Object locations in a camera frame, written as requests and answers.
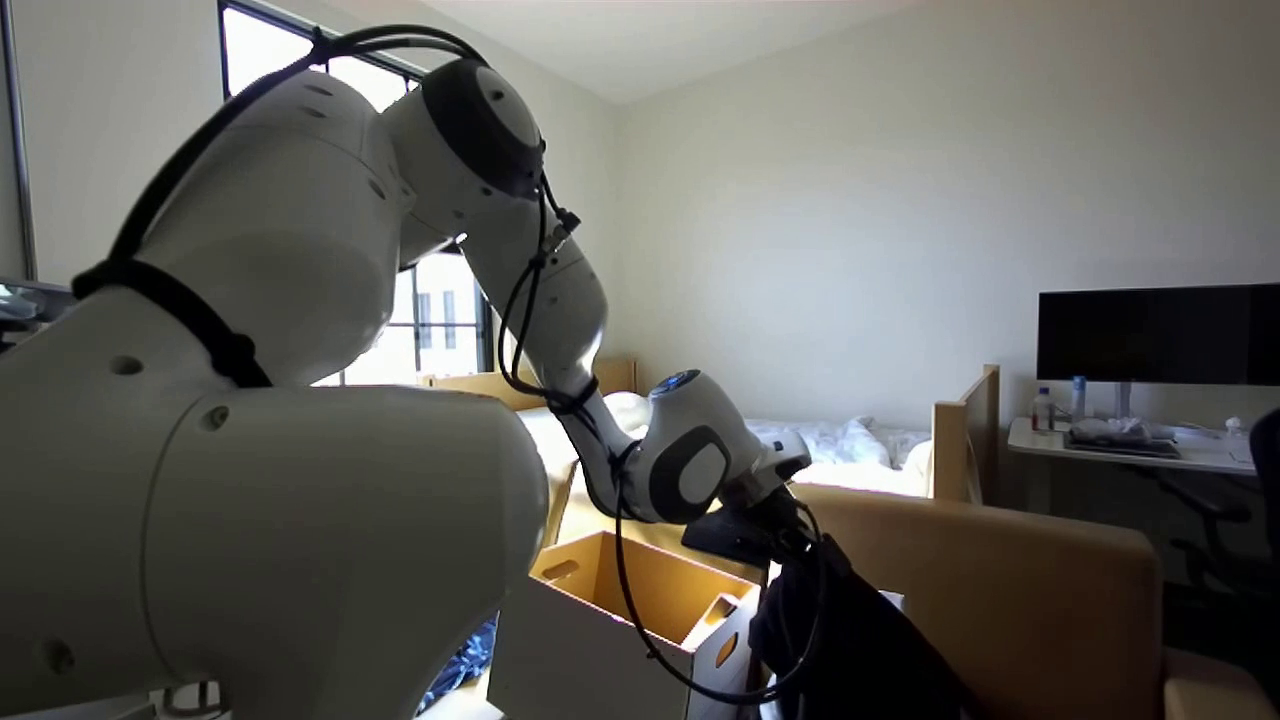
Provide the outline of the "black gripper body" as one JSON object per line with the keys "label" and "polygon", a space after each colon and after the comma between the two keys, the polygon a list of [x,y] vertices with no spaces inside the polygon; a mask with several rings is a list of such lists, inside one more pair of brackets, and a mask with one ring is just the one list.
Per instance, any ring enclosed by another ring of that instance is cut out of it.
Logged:
{"label": "black gripper body", "polygon": [[811,529],[798,515],[798,500],[789,489],[777,489],[753,508],[715,508],[692,520],[680,543],[762,566],[767,558],[803,550],[811,543]]}

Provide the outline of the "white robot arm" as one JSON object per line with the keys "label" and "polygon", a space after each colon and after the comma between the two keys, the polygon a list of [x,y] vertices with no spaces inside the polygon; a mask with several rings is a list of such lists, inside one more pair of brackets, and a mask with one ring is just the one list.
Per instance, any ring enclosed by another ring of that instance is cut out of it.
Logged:
{"label": "white robot arm", "polygon": [[510,406],[348,372],[435,247],[518,332],[599,508],[789,500],[700,372],[642,432],[608,417],[605,286],[494,67],[449,59],[376,107],[290,64],[191,130],[69,310],[0,355],[0,706],[209,678],[230,720],[413,715],[525,578],[549,483]]}

